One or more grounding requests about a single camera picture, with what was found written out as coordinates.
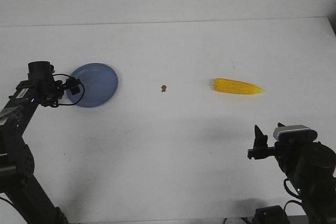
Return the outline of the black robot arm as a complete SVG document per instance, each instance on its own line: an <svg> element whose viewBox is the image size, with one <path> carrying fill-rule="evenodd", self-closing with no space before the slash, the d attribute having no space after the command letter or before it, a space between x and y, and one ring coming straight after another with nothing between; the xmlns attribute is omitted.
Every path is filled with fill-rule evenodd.
<svg viewBox="0 0 336 224"><path fill-rule="evenodd" d="M26 223L68 223L34 176L35 161L23 134L39 105L57 108L66 90L84 93L81 81L68 76L55 80L48 61L28 64L28 79L21 81L1 110L1 200L10 204Z"/></svg>
<svg viewBox="0 0 336 224"><path fill-rule="evenodd" d="M335 223L335 152L317 141L315 130L303 125L278 123L269 147L268 136L254 127L254 145L247 152L249 159L273 156L279 168L295 189L286 192L300 200L309 223Z"/></svg>

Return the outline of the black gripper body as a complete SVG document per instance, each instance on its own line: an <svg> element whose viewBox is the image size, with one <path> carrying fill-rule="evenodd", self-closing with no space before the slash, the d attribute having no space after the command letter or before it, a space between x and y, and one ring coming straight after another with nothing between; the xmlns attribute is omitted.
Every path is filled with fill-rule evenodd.
<svg viewBox="0 0 336 224"><path fill-rule="evenodd" d="M265 159L276 155L277 150L275 147L254 147L247 152L248 159Z"/></svg>
<svg viewBox="0 0 336 224"><path fill-rule="evenodd" d="M58 105L64 95L61 80L43 80L39 83L39 100L41 105Z"/></svg>

